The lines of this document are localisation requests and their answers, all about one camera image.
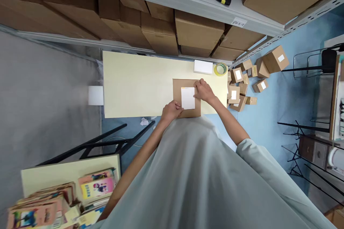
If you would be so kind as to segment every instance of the tape roll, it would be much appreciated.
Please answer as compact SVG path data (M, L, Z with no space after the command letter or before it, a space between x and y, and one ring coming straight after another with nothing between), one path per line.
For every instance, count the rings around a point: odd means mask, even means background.
M217 76L225 75L227 70L228 67L224 63L218 63L214 68L214 72Z

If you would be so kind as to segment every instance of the light yellow table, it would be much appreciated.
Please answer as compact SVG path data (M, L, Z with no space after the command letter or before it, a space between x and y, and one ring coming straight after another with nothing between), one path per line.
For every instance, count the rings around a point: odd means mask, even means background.
M226 106L227 74L194 73L194 62L108 51L103 62L105 118L160 116L173 99L172 79L204 78ZM202 101L201 113L216 112Z

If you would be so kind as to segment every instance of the blue floor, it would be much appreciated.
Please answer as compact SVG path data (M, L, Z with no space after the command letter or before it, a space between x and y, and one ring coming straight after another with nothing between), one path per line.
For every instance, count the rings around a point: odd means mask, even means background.
M251 60L254 64L257 58L265 55L271 49L282 45L290 63L287 69L290 69L293 67L293 57L295 54L320 49L323 47L324 41L342 34L344 34L343 17L335 13L327 13L292 34L274 42L264 50L261 50ZM317 65L318 62L319 59L314 58L312 65ZM296 62L296 68L306 65L307 55L300 57ZM258 78L250 78L250 86L257 80ZM247 96L258 98L256 106L246 105L245 109L240 113L231 109L230 111L257 144L266 147L284 169L290 170L292 164L291 162L287 162L287 160L292 158L293 155L281 146L287 146L291 150L296 148L295 143L298 143L296 137L283 135L283 133L296 132L296 129L278 125L277 122L295 123L295 120L297 120L300 124L313 125L310 119L316 116L314 111L316 110L318 94L317 78L294 79L293 72L278 72L271 74L267 81L269 86L262 93L254 93L252 87L248 88ZM227 135L219 116L209 114L206 117L216 125L222 140L235 149L235 145ZM140 125L140 121L141 117L105 119L103 113L102 131L104 133L116 126L127 123L128 126L115 133L114 136L132 138L144 128ZM136 145L142 145L152 131L152 128L149 129ZM139 147L133 146L123 155L123 171L128 167L138 150ZM104 148L104 152L112 151L114 151L113 147ZM301 162L299 166L301 167L302 173L307 175L307 171ZM293 177L293 179L307 194L308 183L301 178Z

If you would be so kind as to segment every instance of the hand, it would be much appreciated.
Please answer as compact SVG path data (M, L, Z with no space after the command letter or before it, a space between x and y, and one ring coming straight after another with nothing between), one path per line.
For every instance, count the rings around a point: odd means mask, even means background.
M160 121L165 121L170 124L174 119L180 116L183 110L184 108L182 108L177 101L172 100L162 110Z
M216 99L215 94L211 90L211 87L208 83L206 83L205 80L200 79L199 81L196 81L193 85L195 88L198 89L198 94L195 94L195 98L199 98L210 104Z

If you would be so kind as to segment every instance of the person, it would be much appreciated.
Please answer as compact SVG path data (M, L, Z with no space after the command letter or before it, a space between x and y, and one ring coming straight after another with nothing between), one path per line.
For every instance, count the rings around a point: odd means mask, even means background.
M194 97L220 116L236 153L206 118L176 119L183 108L172 101L93 229L335 228L206 81L194 87Z

